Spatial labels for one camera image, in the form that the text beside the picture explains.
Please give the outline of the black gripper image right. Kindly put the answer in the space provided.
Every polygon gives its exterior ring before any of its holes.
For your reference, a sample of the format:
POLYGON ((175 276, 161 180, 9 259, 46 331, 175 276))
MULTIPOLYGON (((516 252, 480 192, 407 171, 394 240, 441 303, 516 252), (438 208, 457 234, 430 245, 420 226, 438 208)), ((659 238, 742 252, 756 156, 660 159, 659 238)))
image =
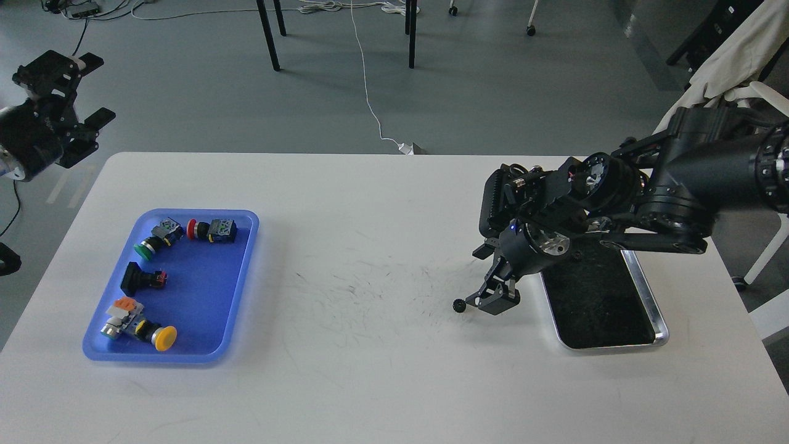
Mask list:
POLYGON ((540 273, 569 258, 571 247, 567 236, 512 220, 499 238, 487 238, 473 251, 476 259, 493 259, 480 289, 465 303, 491 315, 518 306, 521 296, 514 278, 540 273))

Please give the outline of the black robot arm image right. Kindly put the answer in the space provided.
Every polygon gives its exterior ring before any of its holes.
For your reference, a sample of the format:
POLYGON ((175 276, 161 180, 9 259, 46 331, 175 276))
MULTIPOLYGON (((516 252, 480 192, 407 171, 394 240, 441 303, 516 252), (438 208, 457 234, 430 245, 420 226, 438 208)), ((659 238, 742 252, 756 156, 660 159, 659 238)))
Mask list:
POLYGON ((502 164, 485 183, 473 253, 493 264, 453 307, 518 305, 515 283, 569 258, 576 239, 701 255, 718 213, 761 207, 787 213, 787 121, 751 109, 681 107, 667 129, 556 170, 502 164))

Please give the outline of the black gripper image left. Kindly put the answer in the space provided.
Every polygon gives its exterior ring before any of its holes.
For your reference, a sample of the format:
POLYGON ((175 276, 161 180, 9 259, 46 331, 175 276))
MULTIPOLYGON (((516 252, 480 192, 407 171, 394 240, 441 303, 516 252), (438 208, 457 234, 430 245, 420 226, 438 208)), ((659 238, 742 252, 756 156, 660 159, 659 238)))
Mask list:
POLYGON ((102 107, 77 121, 73 108, 82 78, 104 65, 87 52, 81 57, 46 51, 12 74, 28 100, 1 112, 1 175, 29 182, 56 163, 73 168, 98 149, 97 138, 116 117, 102 107))

